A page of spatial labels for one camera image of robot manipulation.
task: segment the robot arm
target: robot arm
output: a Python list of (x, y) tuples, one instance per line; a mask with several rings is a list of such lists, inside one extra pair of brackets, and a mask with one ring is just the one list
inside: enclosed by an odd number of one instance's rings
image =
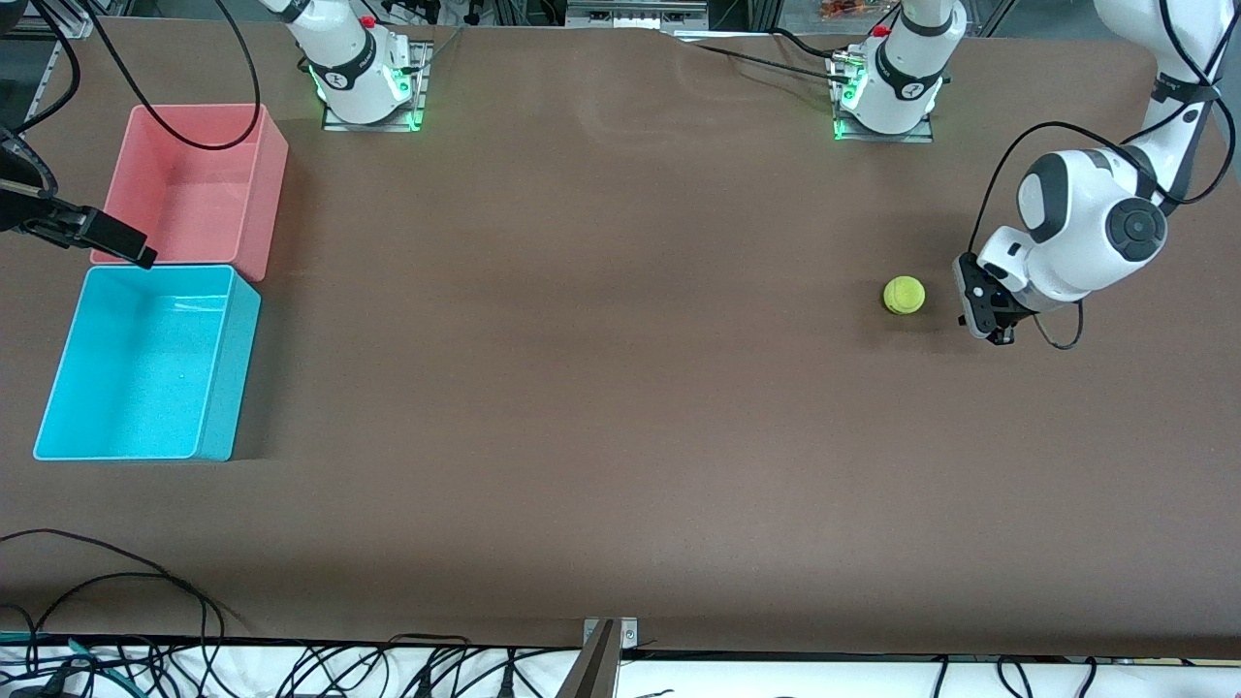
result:
[(370, 124), (412, 98), (410, 40), (367, 21), (349, 0), (259, 0), (310, 62), (319, 96), (340, 119)]
[[(1155, 183), (1176, 199), (1185, 196), (1217, 93), (1174, 51), (1160, 1), (1095, 4), (1112, 31), (1157, 58), (1159, 76), (1143, 122), (1149, 133), (1123, 147), (1143, 171), (1111, 149), (1062, 150), (1035, 160), (1018, 186), (1021, 229), (1001, 226), (977, 257), (967, 252), (953, 265), (962, 323), (974, 337), (1010, 344), (1020, 319), (1081, 302), (1140, 270), (1167, 242), (1167, 217), (1176, 204)], [(1169, 5), (1178, 37), (1214, 84), (1217, 66), (1209, 63), (1232, 19), (1231, 0)]]
[(861, 55), (864, 70), (840, 107), (876, 133), (912, 130), (934, 107), (943, 68), (965, 34), (965, 19), (961, 0), (901, 2), (891, 34), (850, 47)]

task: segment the blue bin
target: blue bin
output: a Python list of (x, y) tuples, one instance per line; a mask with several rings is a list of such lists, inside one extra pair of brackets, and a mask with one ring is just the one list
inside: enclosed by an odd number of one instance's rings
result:
[(92, 268), (35, 458), (227, 461), (258, 304), (225, 265)]

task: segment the brown table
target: brown table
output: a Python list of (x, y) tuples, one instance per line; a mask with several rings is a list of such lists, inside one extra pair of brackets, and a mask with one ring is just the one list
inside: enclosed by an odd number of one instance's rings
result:
[[(108, 26), (158, 102), (249, 98), (223, 24)], [(1090, 298), (1077, 350), (957, 327), (948, 265), (1004, 147), (1136, 129), (1140, 50), (965, 41), (936, 143), (892, 147), (833, 142), (813, 79), (648, 31), (467, 30), (424, 132), (326, 134), (287, 31), (246, 35), (290, 150), (236, 460), (34, 462), (87, 261), (0, 236), (0, 530), (154, 558), (240, 635), (560, 645), (619, 614), (655, 647), (1241, 652), (1236, 183)], [(134, 99), (79, 51), (32, 143), (102, 205)], [(1073, 145), (1023, 147), (985, 232)], [(898, 273), (915, 317), (880, 304)], [(30, 605), (125, 569), (55, 540), (0, 565)], [(50, 630), (196, 622), (120, 584)]]

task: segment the tennis ball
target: tennis ball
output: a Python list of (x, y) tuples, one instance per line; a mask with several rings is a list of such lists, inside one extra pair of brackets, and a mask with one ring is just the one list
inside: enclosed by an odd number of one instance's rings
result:
[(897, 315), (916, 313), (926, 299), (922, 282), (912, 276), (898, 276), (884, 287), (884, 304)]

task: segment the red plastic bin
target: red plastic bin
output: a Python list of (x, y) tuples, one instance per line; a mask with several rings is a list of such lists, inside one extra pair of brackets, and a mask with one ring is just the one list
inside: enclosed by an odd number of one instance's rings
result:
[[(253, 104), (169, 104), (155, 109), (199, 143), (227, 143), (249, 124)], [(227, 150), (201, 150), (134, 107), (103, 210), (146, 233), (156, 265), (231, 265), (252, 282), (267, 255), (289, 144), (261, 107), (258, 124)], [(122, 263), (91, 252), (96, 265)]]

